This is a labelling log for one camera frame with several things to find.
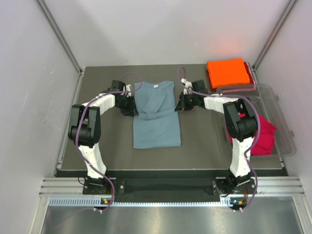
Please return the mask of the light blue t-shirt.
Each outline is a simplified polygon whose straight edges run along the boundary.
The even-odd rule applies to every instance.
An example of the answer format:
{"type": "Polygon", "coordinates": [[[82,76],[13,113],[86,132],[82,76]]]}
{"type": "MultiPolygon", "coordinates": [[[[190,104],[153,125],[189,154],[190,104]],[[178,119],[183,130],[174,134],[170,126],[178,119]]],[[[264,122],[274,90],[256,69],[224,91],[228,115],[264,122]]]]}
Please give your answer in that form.
{"type": "Polygon", "coordinates": [[[135,103],[138,115],[133,121],[135,149],[181,146],[181,133],[173,81],[158,84],[136,83],[135,103]]]}

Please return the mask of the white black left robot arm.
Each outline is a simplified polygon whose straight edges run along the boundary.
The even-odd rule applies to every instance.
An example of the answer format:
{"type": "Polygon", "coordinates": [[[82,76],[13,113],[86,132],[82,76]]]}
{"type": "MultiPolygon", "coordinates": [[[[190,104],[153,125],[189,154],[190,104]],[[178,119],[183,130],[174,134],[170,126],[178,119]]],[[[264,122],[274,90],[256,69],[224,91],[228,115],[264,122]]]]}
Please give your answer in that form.
{"type": "Polygon", "coordinates": [[[134,92],[132,85],[114,80],[107,91],[89,102],[71,107],[68,138],[73,141],[87,167],[84,195],[107,194],[113,189],[99,149],[101,115],[117,107],[124,116],[137,116],[134,92]]]}

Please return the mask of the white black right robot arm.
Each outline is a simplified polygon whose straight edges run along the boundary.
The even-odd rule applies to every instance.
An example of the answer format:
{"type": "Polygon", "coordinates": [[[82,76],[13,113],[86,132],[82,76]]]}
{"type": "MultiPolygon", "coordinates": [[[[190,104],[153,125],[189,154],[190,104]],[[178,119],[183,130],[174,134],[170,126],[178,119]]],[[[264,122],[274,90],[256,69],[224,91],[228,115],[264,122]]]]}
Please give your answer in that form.
{"type": "Polygon", "coordinates": [[[258,120],[250,101],[237,95],[208,94],[203,80],[189,82],[182,78],[176,112],[190,111],[195,106],[224,115],[228,135],[232,139],[232,162],[227,176],[231,192],[239,193],[251,180],[249,166],[251,148],[258,132],[258,120]]]}

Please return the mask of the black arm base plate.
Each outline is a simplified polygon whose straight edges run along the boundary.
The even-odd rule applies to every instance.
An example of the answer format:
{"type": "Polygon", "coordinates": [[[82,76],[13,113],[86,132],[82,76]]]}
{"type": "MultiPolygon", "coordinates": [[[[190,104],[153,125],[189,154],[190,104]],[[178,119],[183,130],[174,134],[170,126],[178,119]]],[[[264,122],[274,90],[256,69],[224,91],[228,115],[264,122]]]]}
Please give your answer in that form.
{"type": "Polygon", "coordinates": [[[130,195],[135,192],[197,192],[205,195],[249,194],[255,191],[255,182],[235,186],[228,178],[85,178],[84,195],[130,195]]]}

